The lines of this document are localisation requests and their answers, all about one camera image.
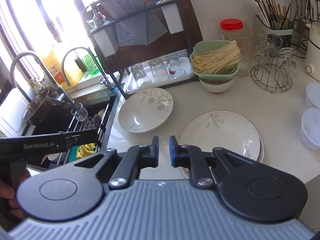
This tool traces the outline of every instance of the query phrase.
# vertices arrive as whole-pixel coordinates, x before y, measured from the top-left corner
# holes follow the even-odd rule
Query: white countertop
[[[183,179],[178,168],[170,162],[168,139],[175,135],[179,139],[183,129],[194,118],[214,110],[228,110],[248,118],[259,129],[265,145],[263,163],[290,173],[304,183],[320,174],[320,151],[307,150],[300,141],[301,116],[306,110],[306,85],[316,82],[309,76],[301,59],[295,58],[299,66],[299,83],[282,93],[263,90],[249,76],[236,78],[226,92],[215,95],[203,88],[200,82],[191,82],[166,89],[174,100],[173,111],[168,120],[158,129],[133,134],[124,131],[118,123],[118,113],[124,99],[120,99],[112,125],[108,148],[118,152],[127,151],[138,144],[150,144],[154,135],[159,136],[159,166],[141,171],[141,179]]]

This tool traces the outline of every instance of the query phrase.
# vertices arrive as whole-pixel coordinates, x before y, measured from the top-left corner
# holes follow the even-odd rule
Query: faucet
[[[92,53],[92,51],[89,50],[89,49],[87,49],[87,48],[85,48],[85,47],[76,47],[76,48],[73,48],[73,49],[69,50],[69,51],[66,53],[66,55],[64,55],[64,57],[63,57],[63,59],[62,59],[62,61],[61,61],[61,72],[62,72],[62,74],[63,74],[64,79],[66,80],[67,85],[70,86],[70,82],[69,82],[69,80],[68,80],[68,78],[67,78],[67,76],[66,76],[66,73],[65,73],[65,71],[64,71],[64,61],[66,60],[67,55],[68,55],[70,52],[72,52],[72,51],[74,51],[74,50],[76,50],[76,49],[85,49],[85,50],[90,54],[90,56],[92,57],[93,62],[97,65],[98,69],[100,70],[100,72],[101,72],[101,74],[102,74],[102,76],[103,76],[103,80],[100,82],[100,84],[101,84],[101,85],[104,84],[106,87],[108,87],[108,88],[110,89],[110,93],[112,93],[112,92],[114,91],[114,88],[115,88],[115,87],[114,87],[114,86],[112,85],[112,83],[109,81],[107,75],[105,74],[105,72],[104,72],[103,69],[101,68],[100,64],[98,63],[98,61],[97,61],[96,57],[94,56],[94,54]]]
[[[14,69],[19,59],[21,59],[24,56],[32,56],[35,59],[35,61],[42,68],[44,74],[49,78],[51,83],[56,88],[56,91],[59,93],[59,96],[57,98],[51,98],[47,96],[46,100],[54,103],[55,105],[61,105],[64,100],[67,103],[68,107],[71,107],[75,104],[73,98],[71,98],[71,96],[65,91],[65,89],[54,79],[50,71],[46,68],[42,60],[39,58],[39,56],[34,51],[31,51],[31,50],[18,54],[12,61],[11,68],[10,68],[10,77],[11,77],[12,86],[14,88],[17,87],[17,83],[14,78]]]

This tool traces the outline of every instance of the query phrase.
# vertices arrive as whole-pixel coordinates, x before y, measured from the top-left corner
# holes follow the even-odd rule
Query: finger
[[[0,197],[11,199],[14,198],[14,190],[0,180]]]
[[[24,215],[23,215],[21,209],[11,209],[11,210],[9,210],[9,213],[18,217],[18,218],[24,219]]]
[[[20,177],[19,183],[21,184],[29,177],[31,177],[30,172],[28,170],[26,170],[26,172]]]
[[[12,208],[20,208],[20,205],[19,205],[19,203],[17,201],[17,198],[10,199],[9,200],[9,205]]]

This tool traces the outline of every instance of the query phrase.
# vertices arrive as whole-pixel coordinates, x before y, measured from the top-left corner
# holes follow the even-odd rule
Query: white tray
[[[145,86],[142,86],[140,88],[137,88],[137,83],[134,80],[134,77],[133,77],[132,73],[130,73],[130,76],[128,78],[128,82],[126,83],[126,86],[125,86],[125,92],[128,95],[132,95],[132,94],[134,94],[134,93],[136,93],[138,91],[144,90],[146,88],[161,87],[161,86],[168,85],[168,84],[173,84],[173,83],[176,83],[176,82],[179,82],[179,81],[188,80],[188,79],[194,77],[195,75],[191,70],[191,61],[190,61],[190,59],[188,57],[181,57],[179,61],[180,61],[180,66],[185,70],[185,73],[183,74],[183,76],[181,76],[179,78],[176,78],[176,79],[170,78],[170,79],[168,79],[166,81],[158,82],[158,83],[155,82],[154,79],[153,79],[150,66],[149,65],[145,66],[145,64],[143,63],[142,65],[144,66],[144,70],[147,73],[147,75],[150,78],[150,80],[152,81],[152,83],[148,84],[148,85],[145,85]],[[166,68],[167,72],[169,72],[168,71],[168,64],[166,62],[164,63],[164,67]]]

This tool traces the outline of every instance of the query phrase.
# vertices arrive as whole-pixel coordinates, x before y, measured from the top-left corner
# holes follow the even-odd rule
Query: white utensil holder
[[[114,55],[117,52],[119,44],[113,35],[111,27],[107,27],[93,36],[105,57]]]
[[[171,34],[183,31],[183,25],[176,3],[161,7],[169,32]]]

